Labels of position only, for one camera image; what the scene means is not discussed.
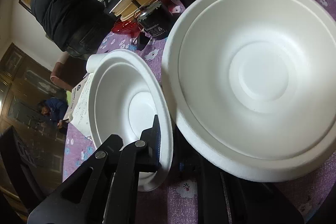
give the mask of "dark jeans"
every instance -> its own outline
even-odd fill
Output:
[[[111,31],[115,20],[109,15],[100,14],[84,24],[67,44],[66,51],[73,57],[88,59],[95,54],[103,39]]]

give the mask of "metal screw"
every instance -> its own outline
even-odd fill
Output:
[[[106,153],[105,153],[104,151],[98,151],[98,152],[95,153],[94,156],[95,156],[97,159],[102,159],[102,158],[105,157],[105,155],[106,155]]]
[[[139,141],[136,141],[136,142],[135,142],[135,146],[136,146],[136,147],[143,147],[143,146],[145,146],[145,145],[146,145],[146,142],[143,141],[143,140],[139,140]]]

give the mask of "disposable paper bowl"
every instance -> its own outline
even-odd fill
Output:
[[[171,115],[233,175],[305,175],[336,148],[335,37],[335,21],[314,0],[197,0],[163,52]]]
[[[171,120],[161,88],[144,60],[129,50],[115,50],[104,57],[92,79],[88,113],[96,148],[111,134],[119,135],[124,146],[139,140],[157,114],[161,167],[154,174],[140,173],[138,190],[153,190],[165,180],[173,157]]]

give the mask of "blue jacket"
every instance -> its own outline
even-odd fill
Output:
[[[63,120],[64,115],[68,109],[67,102],[57,99],[55,97],[52,97],[46,100],[45,104],[50,109],[49,116],[53,122],[58,122],[59,120]]]

